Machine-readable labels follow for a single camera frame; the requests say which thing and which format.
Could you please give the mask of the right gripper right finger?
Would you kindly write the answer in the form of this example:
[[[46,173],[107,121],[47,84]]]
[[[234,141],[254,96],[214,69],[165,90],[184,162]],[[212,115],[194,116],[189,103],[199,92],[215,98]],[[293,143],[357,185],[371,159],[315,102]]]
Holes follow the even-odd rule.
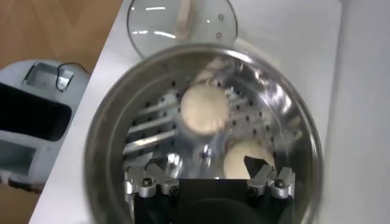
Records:
[[[287,199],[295,195],[295,173],[290,167],[282,167],[277,172],[264,159],[244,157],[246,170],[250,175],[247,180],[248,194],[251,197],[264,195],[267,189],[273,198]]]

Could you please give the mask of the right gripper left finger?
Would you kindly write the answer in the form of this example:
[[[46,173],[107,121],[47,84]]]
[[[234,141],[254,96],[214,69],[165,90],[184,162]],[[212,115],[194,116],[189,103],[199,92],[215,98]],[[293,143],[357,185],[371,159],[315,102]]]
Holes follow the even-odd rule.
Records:
[[[179,194],[180,158],[155,158],[146,161],[126,161],[124,164],[125,201],[133,197],[151,198],[158,193],[167,196]]]

